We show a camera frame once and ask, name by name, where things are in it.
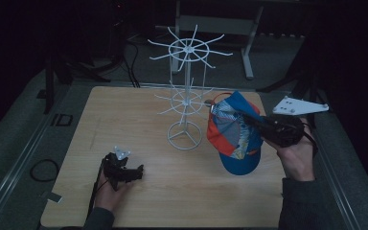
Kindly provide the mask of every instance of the white display rack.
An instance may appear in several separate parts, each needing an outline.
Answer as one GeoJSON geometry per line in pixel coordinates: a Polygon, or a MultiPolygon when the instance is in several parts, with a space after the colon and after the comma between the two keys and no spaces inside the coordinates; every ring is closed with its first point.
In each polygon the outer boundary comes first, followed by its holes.
{"type": "Polygon", "coordinates": [[[168,130],[167,136],[170,144],[172,144],[172,146],[179,150],[191,150],[199,145],[202,139],[202,135],[199,126],[195,123],[189,122],[187,117],[192,114],[200,115],[198,111],[205,105],[205,103],[202,101],[203,96],[213,90],[210,89],[204,91],[206,68],[215,68],[215,66],[212,66],[208,63],[208,56],[211,53],[223,56],[231,56],[232,53],[226,54],[222,52],[212,51],[208,46],[209,43],[222,39],[223,35],[204,42],[196,39],[197,26],[195,26],[195,30],[191,38],[182,39],[178,38],[170,30],[170,28],[168,29],[170,34],[175,37],[175,41],[170,45],[149,40],[149,43],[153,45],[165,46],[169,49],[169,53],[167,55],[160,57],[150,57],[150,59],[157,60],[160,58],[170,58],[170,85],[172,86],[171,96],[169,98],[157,95],[155,96],[160,99],[169,100],[171,104],[171,108],[159,114],[163,114],[172,110],[174,110],[178,114],[181,114],[180,121],[172,124],[168,130]],[[173,84],[173,59],[175,59],[175,61],[178,61],[178,72],[180,72],[184,68],[185,77],[183,86],[173,84]],[[194,78],[191,78],[191,67],[192,62],[197,61],[201,61],[204,64],[204,70],[202,85],[199,90],[195,91],[193,87],[194,78]],[[180,142],[181,144],[177,144],[175,142],[175,138],[179,136],[184,136],[189,141],[180,142]]]}

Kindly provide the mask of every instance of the gray floor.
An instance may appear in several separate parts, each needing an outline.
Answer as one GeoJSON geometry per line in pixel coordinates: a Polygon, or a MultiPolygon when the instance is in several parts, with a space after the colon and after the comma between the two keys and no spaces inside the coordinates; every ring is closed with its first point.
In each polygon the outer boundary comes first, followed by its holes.
{"type": "MultiPolygon", "coordinates": [[[[144,44],[140,37],[134,37],[131,41],[139,51],[134,62],[134,73],[142,86],[168,84],[169,60],[150,59],[167,54],[167,50],[144,44]]],[[[157,41],[169,42],[171,38],[163,34],[157,41]]],[[[239,44],[237,42],[230,42],[230,46],[217,44],[213,47],[222,52],[233,52],[233,56],[210,56],[208,62],[216,68],[207,70],[206,86],[251,91],[268,86],[285,75],[302,39],[257,37],[250,55],[254,80],[244,77],[239,51],[242,40],[239,44]]],[[[128,63],[132,63],[134,55],[134,47],[127,46],[128,63]]],[[[39,226],[47,202],[41,195],[51,191],[54,182],[36,182],[29,176],[29,170],[36,162],[47,158],[61,165],[92,87],[131,87],[124,66],[102,75],[112,82],[99,83],[75,72],[76,78],[72,85],[57,84],[55,106],[51,113],[44,115],[45,102],[36,98],[38,91],[44,88],[42,72],[31,80],[0,123],[0,229],[45,229],[39,226]],[[73,123],[70,126],[55,126],[52,123],[55,114],[72,115],[73,123]]],[[[173,79],[179,84],[182,78],[178,74],[173,79]]],[[[195,84],[200,85],[200,82],[195,80],[195,84]]],[[[287,95],[294,84],[292,82],[272,93],[261,94],[265,110],[269,111],[287,95]]],[[[315,169],[331,214],[329,221],[333,223],[334,229],[368,229],[368,178],[355,151],[334,114],[318,114],[316,122],[320,154],[315,158],[315,169]]],[[[36,173],[48,177],[56,175],[55,168],[50,164],[42,165],[36,173]]]]}

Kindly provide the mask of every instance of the wooden table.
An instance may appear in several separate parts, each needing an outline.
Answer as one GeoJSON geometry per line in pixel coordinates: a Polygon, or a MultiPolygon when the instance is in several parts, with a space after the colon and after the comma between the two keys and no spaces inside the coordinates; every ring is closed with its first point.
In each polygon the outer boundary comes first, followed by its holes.
{"type": "MultiPolygon", "coordinates": [[[[276,227],[282,207],[284,171],[274,149],[264,143],[257,169],[233,175],[205,137],[208,107],[188,120],[202,130],[201,144],[174,148],[167,140],[180,120],[170,108],[166,88],[95,87],[61,166],[53,193],[41,217],[46,227],[82,226],[101,160],[117,145],[130,150],[127,167],[145,165],[116,214],[118,227],[276,227]]],[[[204,99],[213,99],[212,91],[204,99]]],[[[260,96],[241,92],[265,114],[260,96]]]]}

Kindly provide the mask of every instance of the forearm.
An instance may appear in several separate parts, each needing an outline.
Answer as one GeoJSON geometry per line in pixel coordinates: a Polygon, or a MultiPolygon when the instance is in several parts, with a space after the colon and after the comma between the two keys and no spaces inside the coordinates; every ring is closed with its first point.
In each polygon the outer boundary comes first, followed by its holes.
{"type": "Polygon", "coordinates": [[[110,230],[115,217],[104,208],[94,208],[86,220],[83,230],[110,230]]]}
{"type": "Polygon", "coordinates": [[[279,229],[330,229],[329,226],[319,183],[283,179],[279,229]]]}

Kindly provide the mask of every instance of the blue cap brim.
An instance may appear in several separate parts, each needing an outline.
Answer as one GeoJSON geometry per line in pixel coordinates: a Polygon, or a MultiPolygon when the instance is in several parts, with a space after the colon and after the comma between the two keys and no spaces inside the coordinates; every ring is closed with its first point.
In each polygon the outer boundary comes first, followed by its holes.
{"type": "Polygon", "coordinates": [[[252,155],[246,154],[242,160],[219,153],[220,161],[223,167],[234,175],[245,175],[252,173],[259,165],[261,150],[259,149],[252,155]]]}

